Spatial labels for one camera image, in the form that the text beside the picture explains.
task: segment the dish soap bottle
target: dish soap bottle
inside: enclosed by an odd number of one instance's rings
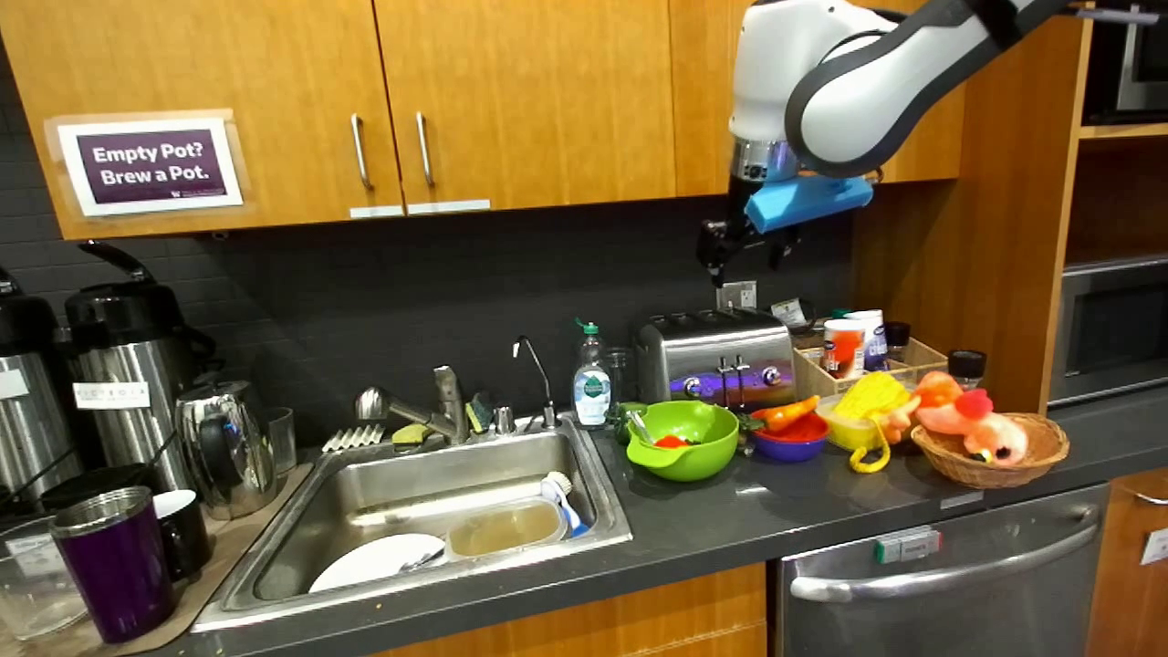
[[[583,330],[583,344],[579,344],[579,363],[575,374],[575,409],[579,425],[604,425],[612,400],[612,378],[604,367],[598,325],[583,319],[579,330]]]

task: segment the kitchen counter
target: kitchen counter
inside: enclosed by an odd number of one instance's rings
[[[860,479],[851,475],[840,448],[830,448],[813,462],[739,461],[706,486],[672,486],[629,465],[621,446],[596,433],[635,538],[561,563],[349,602],[301,619],[269,619],[227,633],[185,633],[173,650],[374,654],[750,563],[772,563],[851,536],[936,521],[943,515],[1076,490],[1129,470],[1168,465],[1168,433],[1161,431],[1163,409],[1168,386],[1050,413],[1068,433],[1068,461],[1048,479],[1005,492],[961,490],[940,479],[920,452],[897,452],[885,475]]]

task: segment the dishwasher handle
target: dishwasher handle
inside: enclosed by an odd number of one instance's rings
[[[803,602],[915,597],[915,596],[967,586],[967,582],[1005,577],[1005,571],[1040,568],[1043,563],[1056,563],[1056,558],[1083,547],[1094,531],[1099,531],[1099,521],[1090,521],[1056,544],[1043,544],[1036,551],[1005,554],[992,563],[976,563],[976,566],[955,566],[955,568],[920,568],[920,571],[857,577],[857,581],[797,577],[790,589],[791,589],[791,597],[803,597]]]

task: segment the black wall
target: black wall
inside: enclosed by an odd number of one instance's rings
[[[463,390],[537,409],[534,363],[510,360],[515,335],[542,346],[565,405],[576,318],[629,344],[649,311],[712,305],[695,260],[696,218],[712,212],[721,199],[663,199],[117,243],[174,288],[233,372],[301,409],[304,440],[325,440],[369,381],[438,409],[441,360]],[[5,50],[0,214],[0,267],[50,297],[59,319],[68,291],[122,278],[59,238]],[[730,278],[755,278],[764,297],[840,302],[851,222],[811,224],[779,269],[764,260],[741,255]]]

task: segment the stainless steel sink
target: stainless steel sink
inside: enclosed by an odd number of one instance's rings
[[[589,521],[561,536],[542,508],[542,482],[561,470],[571,504]],[[346,551],[393,536],[447,538],[438,563],[354,586],[312,582]],[[583,431],[502,433],[438,452],[362,452],[313,462],[273,526],[227,577],[192,631],[227,631],[289,613],[385,597],[455,577],[517,568],[632,538],[611,475]]]

